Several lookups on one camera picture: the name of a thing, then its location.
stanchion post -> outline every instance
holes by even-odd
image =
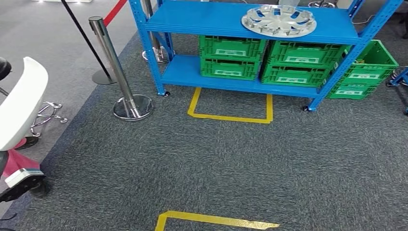
[[[152,4],[150,3],[150,0],[141,0],[141,6],[147,18],[150,18],[153,16],[153,8],[152,8]],[[160,42],[156,39],[156,37],[151,32],[149,32],[149,36],[150,36],[150,41],[152,42],[152,46],[153,46],[152,49],[156,57],[157,63],[158,64],[168,63],[168,56],[165,55],[166,53],[165,48],[163,46],[160,46]],[[143,51],[142,56],[145,61],[147,62],[149,61],[146,55],[146,51]]]
[[[78,28],[79,32],[81,33],[82,37],[84,38],[85,42],[88,44],[90,50],[92,51],[93,55],[95,56],[96,60],[98,60],[98,63],[102,68],[102,70],[98,71],[92,76],[92,81],[95,82],[96,84],[103,84],[103,85],[116,83],[116,80],[115,80],[115,77],[112,71],[110,71],[109,69],[105,67],[105,65],[103,65],[102,60],[99,58],[99,55],[96,53],[95,49],[93,48],[91,42],[88,39],[88,36],[85,34],[84,30],[82,29],[81,25],[76,19],[71,8],[69,8],[66,0],[61,0],[61,2],[63,6],[65,7],[66,11],[68,12],[69,16],[71,17],[72,21],[74,21],[76,27]]]
[[[141,120],[150,115],[153,110],[152,100],[145,95],[134,95],[130,90],[125,73],[123,73],[122,66],[116,55],[112,41],[109,37],[108,31],[103,24],[102,17],[94,16],[89,18],[89,24],[92,30],[95,31],[96,36],[99,37],[104,48],[106,48],[106,55],[111,62],[111,67],[116,75],[117,82],[123,93],[123,98],[120,98],[113,108],[113,113],[119,119],[125,121]]]

carpet floor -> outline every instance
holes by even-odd
[[[397,23],[377,38],[406,65]],[[173,40],[177,53],[197,53],[196,36]],[[171,96],[157,96],[141,51],[134,36],[122,66],[154,113],[117,120],[118,87],[98,86],[42,163],[49,196],[20,198],[3,227],[152,231],[159,214],[176,210],[278,223],[279,231],[408,229],[406,88],[381,84],[364,101],[325,100],[315,113],[301,111],[308,99],[273,96],[271,124],[196,119],[187,115],[194,88],[167,86]],[[203,89],[197,111],[262,117],[264,107],[262,94]],[[246,229],[169,220],[166,230]]]
[[[114,5],[115,1],[112,0],[69,4],[99,54],[103,53],[89,26],[88,18],[94,15],[105,16]],[[122,51],[136,31],[130,6],[126,4],[109,24],[111,39],[118,52]],[[61,103],[63,108],[58,114],[69,119],[67,124],[52,120],[45,126],[36,128],[37,132],[42,133],[40,141],[22,153],[36,161],[42,161],[95,89],[96,84],[91,77],[100,66],[60,2],[2,0],[0,56],[7,59],[13,67],[13,72],[1,80],[0,87],[7,91],[13,89],[23,73],[23,58],[30,56],[40,62],[49,74],[44,100]],[[4,99],[0,94],[0,103]],[[4,181],[0,180],[0,192],[6,188]],[[0,217],[9,204],[0,204]]]

chrome stanchion base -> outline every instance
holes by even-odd
[[[156,47],[152,47],[152,49],[154,51],[154,55],[156,56],[156,61],[158,64],[168,63],[168,55],[164,47],[160,47],[161,55],[159,54],[158,49]],[[148,59],[147,59],[146,51],[143,51],[141,55],[143,59],[147,62]]]
[[[124,121],[137,121],[146,118],[153,111],[152,99],[145,95],[133,95],[137,110],[134,111],[126,103],[124,98],[120,98],[115,104],[113,113],[116,117]]]

floor marking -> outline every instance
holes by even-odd
[[[235,218],[224,218],[224,217],[209,216],[209,215],[203,215],[203,214],[197,214],[197,213],[186,213],[186,212],[168,210],[159,215],[159,218],[157,219],[156,228],[154,229],[154,231],[164,231],[167,218],[192,220],[192,221],[213,223],[213,224],[219,224],[219,225],[238,226],[238,227],[258,229],[258,230],[266,230],[269,228],[277,228],[280,226],[280,224],[266,223],[266,222],[261,222],[261,221],[249,221],[249,220],[242,220],[242,219],[235,219]]]
[[[265,119],[256,119],[256,118],[244,118],[244,117],[233,117],[233,116],[223,116],[223,115],[209,115],[209,114],[199,114],[195,113],[195,107],[198,103],[198,98],[200,97],[201,88],[195,88],[194,94],[191,99],[190,107],[187,114],[191,115],[194,118],[200,119],[218,119],[218,120],[228,120],[228,121],[237,121],[237,122],[249,122],[249,123],[261,123],[261,124],[270,124],[273,120],[273,105],[272,105],[272,95],[267,94],[267,106]]]

chrome base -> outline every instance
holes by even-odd
[[[313,1],[310,2],[308,7],[325,7],[325,8],[336,8],[336,4],[331,3],[331,2],[325,2],[325,1]]]
[[[160,52],[156,47],[152,47],[154,51],[154,55],[156,56],[156,61],[158,64],[166,64],[168,63],[168,55],[164,47],[160,47]],[[141,54],[143,59],[148,62],[146,51],[143,51]]]
[[[63,124],[66,123],[66,122],[68,122],[68,119],[67,119],[67,118],[62,118],[61,116],[56,115],[57,110],[63,107],[61,104],[59,104],[59,103],[52,103],[52,102],[48,102],[48,101],[44,101],[43,103],[44,103],[44,104],[47,104],[47,105],[44,106],[43,108],[41,108],[41,110],[38,112],[37,118],[34,120],[33,124],[31,125],[31,129],[30,129],[30,130],[31,130],[31,133],[32,133],[33,136],[35,136],[35,137],[40,136],[41,133],[35,132],[35,131],[34,131],[34,128],[35,128],[35,127],[38,127],[38,126],[41,126],[41,125],[43,125],[43,124],[45,124],[45,123],[47,123],[47,122],[50,121],[52,118],[57,118],[57,119],[59,119],[59,120],[60,120],[60,123],[63,123]],[[49,107],[52,108],[51,114],[43,114],[43,112],[44,112],[45,110],[47,110]],[[37,123],[37,119],[40,118],[40,117],[41,117],[41,118],[46,118],[46,119],[44,119],[44,120],[42,120],[41,122]]]
[[[146,118],[153,111],[152,99],[145,95],[133,95],[136,108],[132,109],[124,98],[120,98],[113,108],[116,117],[124,121],[137,121]]]

